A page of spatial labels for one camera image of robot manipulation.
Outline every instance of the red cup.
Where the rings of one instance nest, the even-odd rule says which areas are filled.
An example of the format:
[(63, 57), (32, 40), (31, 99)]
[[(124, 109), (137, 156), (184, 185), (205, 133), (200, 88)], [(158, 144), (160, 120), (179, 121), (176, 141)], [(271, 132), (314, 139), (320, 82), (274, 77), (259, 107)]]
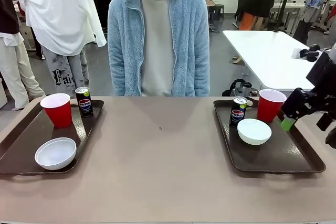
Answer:
[(68, 94), (49, 95), (40, 104), (55, 127), (66, 128), (72, 124), (70, 96)]
[(286, 100), (287, 97), (277, 90), (261, 90), (257, 116), (258, 119), (265, 123), (271, 123), (280, 112), (281, 106)]

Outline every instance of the orange pants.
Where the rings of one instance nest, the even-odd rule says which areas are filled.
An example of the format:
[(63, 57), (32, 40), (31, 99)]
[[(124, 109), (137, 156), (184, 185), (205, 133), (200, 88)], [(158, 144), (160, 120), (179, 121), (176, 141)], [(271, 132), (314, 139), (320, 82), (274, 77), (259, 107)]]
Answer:
[(254, 25), (258, 17), (251, 15), (250, 13), (244, 13), (243, 18), (239, 25), (239, 30), (241, 31), (251, 31), (254, 28)]

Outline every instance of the bowl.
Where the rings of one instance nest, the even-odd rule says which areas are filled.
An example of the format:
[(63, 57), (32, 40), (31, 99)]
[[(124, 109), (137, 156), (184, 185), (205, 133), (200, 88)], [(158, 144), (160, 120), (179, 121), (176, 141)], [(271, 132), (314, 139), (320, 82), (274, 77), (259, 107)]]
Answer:
[(238, 123), (240, 138), (250, 145), (266, 143), (272, 136), (271, 128), (264, 122), (256, 119), (244, 119)]
[(60, 137), (43, 144), (35, 153), (36, 163), (47, 170), (59, 170), (71, 163), (76, 154), (76, 143)]

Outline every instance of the tray rim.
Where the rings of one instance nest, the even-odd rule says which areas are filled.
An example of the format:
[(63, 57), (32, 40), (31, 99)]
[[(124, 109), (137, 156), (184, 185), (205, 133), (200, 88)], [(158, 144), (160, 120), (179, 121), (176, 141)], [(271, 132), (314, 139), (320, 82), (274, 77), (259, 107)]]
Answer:
[[(104, 106), (104, 101), (103, 100), (91, 100), (91, 102), (99, 102), (99, 106), (97, 108), (99, 108), (99, 113), (96, 117), (96, 120), (95, 120), (95, 123), (93, 124), (90, 132), (88, 133), (87, 135), (87, 141), (89, 140), (89, 137), (91, 135), (91, 132), (92, 130), (95, 128), (96, 124), (97, 124), (97, 120), (99, 119), (100, 117), (100, 114), (102, 112), (102, 108)], [(71, 107), (78, 107), (77, 104), (70, 104)], [(17, 127), (19, 127), (19, 125), (27, 118), (27, 117), (36, 117), (41, 111), (43, 110), (43, 108), (41, 107), (40, 105), (40, 101), (37, 102), (32, 108), (31, 110), (11, 129), (11, 131), (4, 137), (4, 139), (0, 142), (0, 147), (4, 144), (4, 141), (6, 140), (6, 138), (12, 134), (16, 129)], [(9, 145), (9, 147), (7, 148), (7, 150), (16, 142), (17, 138), (12, 142), (11, 145)], [(71, 168), (67, 169), (67, 170), (63, 170), (62, 172), (59, 172), (59, 170), (54, 170), (54, 171), (47, 171), (47, 172), (24, 172), (24, 173), (3, 173), (0, 171), (0, 176), (38, 176), (38, 175), (55, 175), (55, 174), (66, 174), (66, 173), (69, 173), (70, 171), (72, 171), (77, 163), (80, 161), (81, 157), (82, 157), (82, 154), (83, 152), (85, 151), (85, 147), (86, 147), (87, 143), (85, 144), (83, 150), (81, 151), (80, 155), (78, 156), (78, 159), (76, 160), (76, 162), (74, 163), (74, 166), (72, 166)], [(0, 161), (2, 159), (2, 157), (5, 155), (6, 152), (4, 153), (0, 153)]]
[[(251, 107), (251, 108), (257, 108), (258, 107), (259, 100), (253, 99), (251, 97), (248, 97), (247, 99), (253, 103), (253, 105), (249, 106), (249, 107)], [(318, 155), (318, 153), (315, 151), (315, 149), (310, 145), (310, 143), (306, 140), (306, 138), (301, 134), (301, 132), (296, 128), (295, 125), (292, 128), (295, 129), (302, 136), (302, 138), (305, 140), (307, 145), (314, 152), (314, 155), (316, 155), (316, 157), (321, 161), (321, 163), (323, 164), (323, 169), (322, 170), (316, 170), (316, 171), (282, 170), (280, 172), (276, 172), (276, 171), (262, 171), (262, 170), (245, 170), (245, 169), (238, 168), (237, 165), (235, 164), (233, 158), (232, 158), (232, 154), (231, 154), (229, 143), (228, 143), (228, 140), (227, 140), (227, 137), (226, 137), (226, 134), (225, 134), (225, 130), (224, 130), (223, 124), (221, 123), (220, 118), (219, 118), (218, 109), (217, 109), (219, 107), (216, 105), (217, 103), (232, 103), (232, 100), (215, 100), (213, 102), (213, 105), (214, 105), (214, 108), (215, 108), (217, 120), (218, 120), (218, 122), (221, 126), (220, 128), (222, 130), (222, 136), (225, 140), (225, 145), (226, 145), (226, 148), (227, 148), (227, 152), (230, 156), (231, 163), (237, 170), (239, 170), (241, 172), (254, 173), (254, 174), (256, 174), (256, 173), (260, 173), (260, 174), (316, 174), (316, 173), (323, 173), (327, 169), (325, 162), (321, 159), (321, 157)], [(277, 117), (279, 119), (283, 118), (283, 113), (280, 112), (277, 115)]]

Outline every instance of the white cup rim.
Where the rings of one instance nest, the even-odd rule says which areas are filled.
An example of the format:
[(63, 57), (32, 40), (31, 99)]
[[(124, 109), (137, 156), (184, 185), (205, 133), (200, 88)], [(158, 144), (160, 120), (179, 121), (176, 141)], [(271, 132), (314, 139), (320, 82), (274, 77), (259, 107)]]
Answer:
[(51, 94), (47, 97), (44, 97), (40, 104), (42, 108), (45, 109), (54, 109), (61, 107), (65, 104), (67, 104), (70, 101), (70, 96), (68, 94), (63, 93), (57, 93), (57, 94)]
[[(278, 95), (282, 96), (282, 100), (274, 101), (274, 100), (269, 99), (269, 98), (266, 98), (265, 96), (262, 95), (263, 93), (265, 93), (265, 92), (269, 92), (269, 91), (274, 92), (274, 93), (277, 93)], [(270, 101), (270, 102), (282, 103), (282, 102), (285, 102), (285, 101), (287, 100), (287, 97), (285, 96), (285, 94), (283, 94), (283, 93), (281, 93), (280, 91), (275, 90), (275, 89), (263, 89), (263, 90), (260, 91), (259, 94), (260, 94), (260, 96), (261, 96), (262, 98), (264, 98), (265, 100)]]

